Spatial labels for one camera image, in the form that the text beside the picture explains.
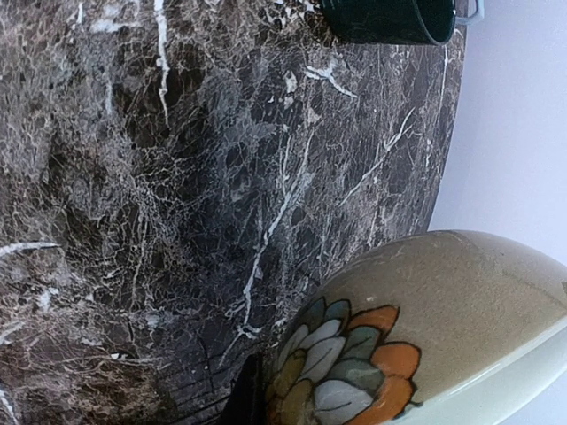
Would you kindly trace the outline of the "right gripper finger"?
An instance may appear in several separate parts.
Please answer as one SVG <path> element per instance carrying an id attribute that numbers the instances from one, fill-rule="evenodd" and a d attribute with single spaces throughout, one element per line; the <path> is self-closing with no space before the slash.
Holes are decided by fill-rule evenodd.
<path id="1" fill-rule="evenodd" d="M 264 423 L 263 356 L 251 354 L 245 361 L 223 410 L 225 425 Z"/>

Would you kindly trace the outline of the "beige ceramic bowl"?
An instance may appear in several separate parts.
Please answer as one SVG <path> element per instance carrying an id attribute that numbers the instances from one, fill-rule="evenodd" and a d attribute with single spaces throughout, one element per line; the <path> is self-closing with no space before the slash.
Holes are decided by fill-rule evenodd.
<path id="1" fill-rule="evenodd" d="M 505 237 L 432 231 L 337 271 L 266 373 L 270 424 L 499 424 L 566 369 L 566 268 Z"/>

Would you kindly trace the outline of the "dark green cup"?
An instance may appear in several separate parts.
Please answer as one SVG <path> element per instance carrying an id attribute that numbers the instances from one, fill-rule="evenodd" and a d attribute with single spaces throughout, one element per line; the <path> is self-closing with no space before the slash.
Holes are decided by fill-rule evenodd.
<path id="1" fill-rule="evenodd" d="M 447 43 L 456 21 L 453 0 L 329 0 L 322 14 L 334 35 L 349 43 Z"/>

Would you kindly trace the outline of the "light blue mug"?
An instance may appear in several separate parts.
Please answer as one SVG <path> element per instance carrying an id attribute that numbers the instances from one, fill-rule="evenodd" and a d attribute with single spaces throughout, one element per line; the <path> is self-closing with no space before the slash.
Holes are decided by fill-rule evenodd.
<path id="1" fill-rule="evenodd" d="M 470 26 L 482 21 L 485 17 L 485 1 L 475 0 L 475 10 L 466 17 L 455 16 L 455 24 L 460 26 Z"/>

